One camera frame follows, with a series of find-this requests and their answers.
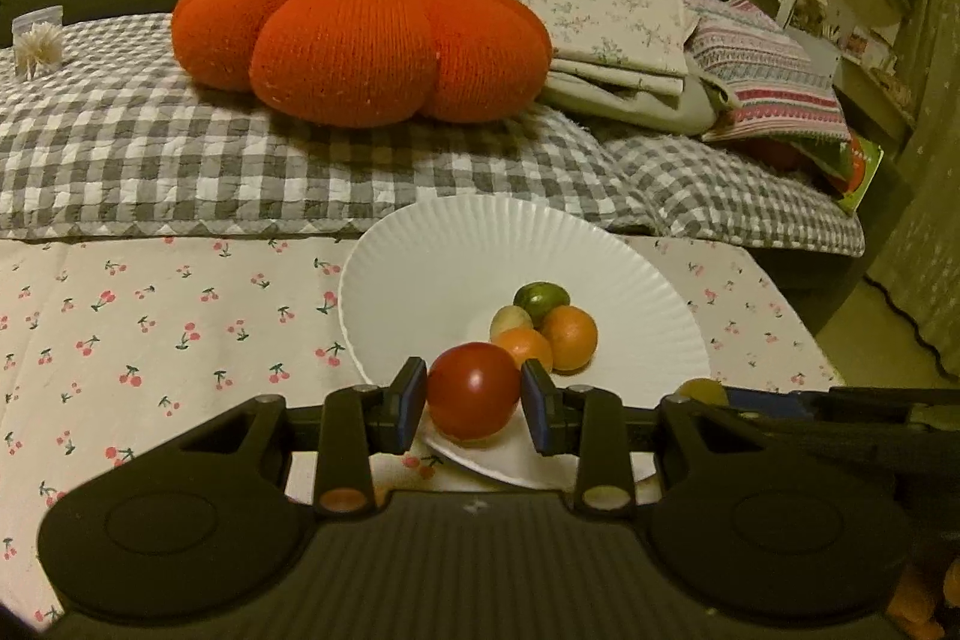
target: paper plate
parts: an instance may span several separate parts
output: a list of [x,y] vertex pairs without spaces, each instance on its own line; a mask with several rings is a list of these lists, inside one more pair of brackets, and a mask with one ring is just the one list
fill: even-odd
[[[429,366],[463,342],[486,341],[493,314],[517,289],[547,280],[591,314],[600,340],[593,361],[558,386],[590,384],[625,405],[654,407],[695,377],[709,376],[696,321],[664,276],[600,228],[505,196],[416,202],[378,221],[355,245],[340,281],[340,322],[360,375],[390,384],[409,356]],[[462,447],[424,415],[421,437],[443,456],[494,480],[570,490],[574,456],[539,456],[517,412],[484,447]],[[637,480],[653,458],[635,453]]]

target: pumpkin cushion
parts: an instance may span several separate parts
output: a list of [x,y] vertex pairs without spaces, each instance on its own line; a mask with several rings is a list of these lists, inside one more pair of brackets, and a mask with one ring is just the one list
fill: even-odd
[[171,29],[200,84],[347,127],[504,118],[544,87],[552,55],[516,0],[180,0]]

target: book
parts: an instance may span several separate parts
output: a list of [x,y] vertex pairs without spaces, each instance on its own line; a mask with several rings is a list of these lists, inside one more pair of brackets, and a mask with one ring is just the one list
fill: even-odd
[[843,194],[837,196],[840,209],[849,215],[856,213],[863,197],[874,181],[874,175],[883,160],[883,148],[866,137],[851,130],[851,154],[853,155],[853,177],[847,183]]

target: gray and white checkered cover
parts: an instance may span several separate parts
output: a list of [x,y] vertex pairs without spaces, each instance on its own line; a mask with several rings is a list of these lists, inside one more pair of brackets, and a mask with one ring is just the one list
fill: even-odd
[[0,237],[352,234],[474,193],[664,229],[599,143],[545,107],[344,131],[198,89],[173,57],[169,15],[78,23],[65,39],[65,67],[26,84],[0,50]]
[[694,139],[616,121],[587,127],[656,204],[670,236],[863,255],[860,221],[821,191]]

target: green curtain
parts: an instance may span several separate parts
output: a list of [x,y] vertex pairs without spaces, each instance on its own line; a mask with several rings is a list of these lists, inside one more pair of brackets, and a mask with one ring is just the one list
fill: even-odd
[[917,98],[898,160],[916,195],[868,276],[960,375],[960,0],[916,0],[896,50]]

